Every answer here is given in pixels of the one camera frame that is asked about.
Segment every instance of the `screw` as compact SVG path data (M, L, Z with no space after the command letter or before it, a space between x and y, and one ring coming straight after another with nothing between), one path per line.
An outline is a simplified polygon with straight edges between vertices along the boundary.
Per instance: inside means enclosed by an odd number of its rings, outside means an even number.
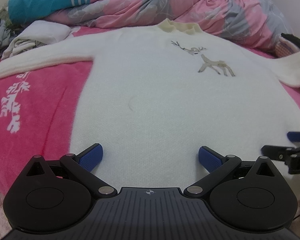
M104 186L99 188L99 193L103 194L103 195L109 195L111 193L114 192L114 188L113 187L109 187L109 186Z
M192 194L199 194L203 191L203 189L199 186L190 186L187 188L187 191Z

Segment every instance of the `crumpled bedding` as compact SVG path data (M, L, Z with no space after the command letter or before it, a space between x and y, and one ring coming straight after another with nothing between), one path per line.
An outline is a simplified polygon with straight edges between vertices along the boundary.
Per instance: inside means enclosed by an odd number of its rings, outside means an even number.
M165 18L198 23L207 33L262 50L273 50L281 33L292 33L271 0L99 0L56 11L45 19L118 28L158 24Z

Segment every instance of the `comforter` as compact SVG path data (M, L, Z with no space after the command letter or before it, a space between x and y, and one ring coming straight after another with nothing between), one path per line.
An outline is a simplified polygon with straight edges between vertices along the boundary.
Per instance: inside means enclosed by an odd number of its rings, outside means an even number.
M100 28L154 25L168 18L198 23L208 33L263 50L273 50L281 33L292 32L271 0L9 0L9 14L14 23L45 17Z

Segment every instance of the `deer design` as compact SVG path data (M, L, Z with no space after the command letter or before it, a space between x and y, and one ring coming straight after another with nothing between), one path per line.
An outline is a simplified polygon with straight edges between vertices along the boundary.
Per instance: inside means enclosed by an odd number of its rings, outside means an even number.
M171 41L171 43L177 47L179 47L182 50L185 50L186 52L188 52L191 55L196 55L199 54L202 50L207 50L204 47L199 47L199 48L191 48L191 49L186 49L186 48L182 48L179 44L179 42L173 42ZM218 61L212 61L210 59L208 59L203 53L201 53L201 58L203 59L204 63L202 64L202 67L199 69L198 73L203 72L207 67L212 68L215 72L217 72L219 75L221 75L221 73L214 68L213 66L219 67L222 69L223 74L225 76L227 75L227 71L229 71L229 73L231 74L231 76L235 76L232 69L227 65L226 62L224 62L223 60L218 60Z

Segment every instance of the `folded white cloth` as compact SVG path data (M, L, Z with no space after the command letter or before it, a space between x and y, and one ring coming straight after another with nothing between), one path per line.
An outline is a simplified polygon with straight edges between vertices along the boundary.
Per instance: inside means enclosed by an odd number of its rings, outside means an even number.
M20 35L12 40L3 52L2 59L12 57L24 51L63 41L71 28L60 23L34 21Z

